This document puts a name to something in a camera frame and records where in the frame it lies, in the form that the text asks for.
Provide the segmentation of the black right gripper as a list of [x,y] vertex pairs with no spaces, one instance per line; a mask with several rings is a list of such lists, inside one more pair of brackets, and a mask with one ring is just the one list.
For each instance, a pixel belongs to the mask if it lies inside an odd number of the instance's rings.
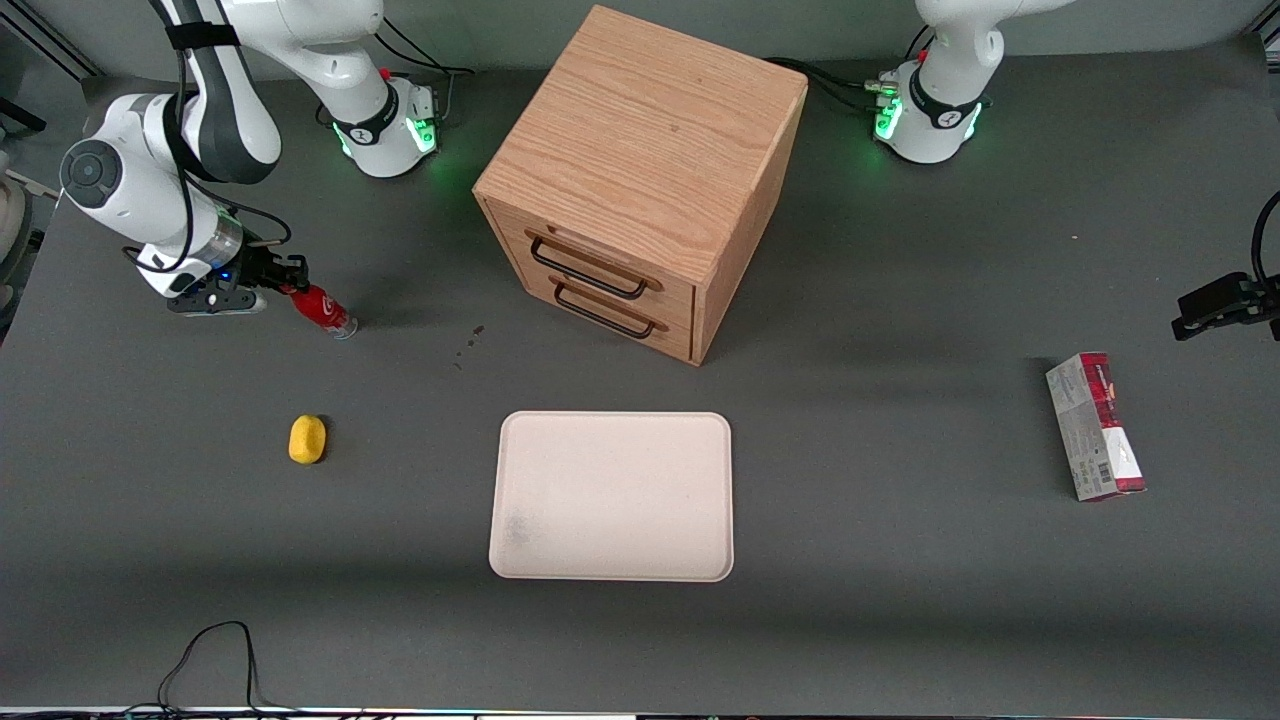
[[262,287],[292,296],[308,282],[308,264],[302,255],[285,258],[271,254],[265,246],[242,243],[234,258],[212,272],[212,292],[229,293],[237,288]]

